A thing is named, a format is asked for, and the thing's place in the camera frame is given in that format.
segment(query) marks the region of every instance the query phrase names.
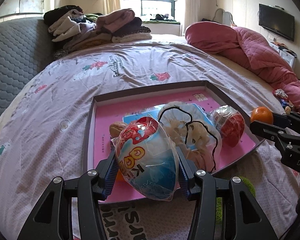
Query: power outlet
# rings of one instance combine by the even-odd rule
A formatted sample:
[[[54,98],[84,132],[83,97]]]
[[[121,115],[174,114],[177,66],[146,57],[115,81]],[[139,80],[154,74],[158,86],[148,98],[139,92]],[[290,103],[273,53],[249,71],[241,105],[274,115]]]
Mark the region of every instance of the power outlet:
[[[268,34],[268,40],[275,42],[277,39],[273,35]]]

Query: flat screen tv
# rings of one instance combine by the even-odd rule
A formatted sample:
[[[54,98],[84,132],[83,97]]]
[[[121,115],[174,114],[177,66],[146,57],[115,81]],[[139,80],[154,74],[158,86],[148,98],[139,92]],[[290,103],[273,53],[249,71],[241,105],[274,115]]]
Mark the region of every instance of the flat screen tv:
[[[282,9],[259,4],[259,25],[290,41],[295,41],[295,17]]]

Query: blue gripper pad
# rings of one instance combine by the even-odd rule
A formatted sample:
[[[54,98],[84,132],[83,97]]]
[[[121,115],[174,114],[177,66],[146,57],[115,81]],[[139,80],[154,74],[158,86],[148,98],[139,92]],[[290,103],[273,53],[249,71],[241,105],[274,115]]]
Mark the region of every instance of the blue gripper pad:
[[[117,177],[118,170],[119,170],[119,166],[117,164],[117,161],[113,159],[108,169],[108,172],[104,178],[104,190],[102,192],[104,199],[106,199],[112,193],[112,189],[114,186],[115,179]]]
[[[190,196],[189,181],[188,181],[188,178],[186,177],[186,173],[185,173],[185,171],[183,169],[183,166],[182,166],[181,162],[179,162],[179,175],[178,175],[178,179],[179,179],[179,185],[180,185],[182,194],[186,198],[188,198]]]

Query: walnut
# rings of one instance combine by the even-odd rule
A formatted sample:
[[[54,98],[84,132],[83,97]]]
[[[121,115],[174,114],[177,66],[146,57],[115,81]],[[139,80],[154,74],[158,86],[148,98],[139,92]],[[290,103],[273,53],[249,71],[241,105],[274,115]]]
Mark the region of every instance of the walnut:
[[[109,131],[111,138],[116,138],[119,136],[120,132],[127,126],[125,122],[114,122],[110,125]]]

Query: pink quilt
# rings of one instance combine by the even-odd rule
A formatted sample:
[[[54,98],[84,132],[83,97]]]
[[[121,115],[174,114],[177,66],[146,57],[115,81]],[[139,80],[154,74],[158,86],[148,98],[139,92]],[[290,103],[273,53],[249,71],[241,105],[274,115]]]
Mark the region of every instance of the pink quilt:
[[[198,22],[187,28],[186,40],[197,49],[238,63],[274,89],[283,89],[300,112],[300,80],[260,33],[214,22]]]

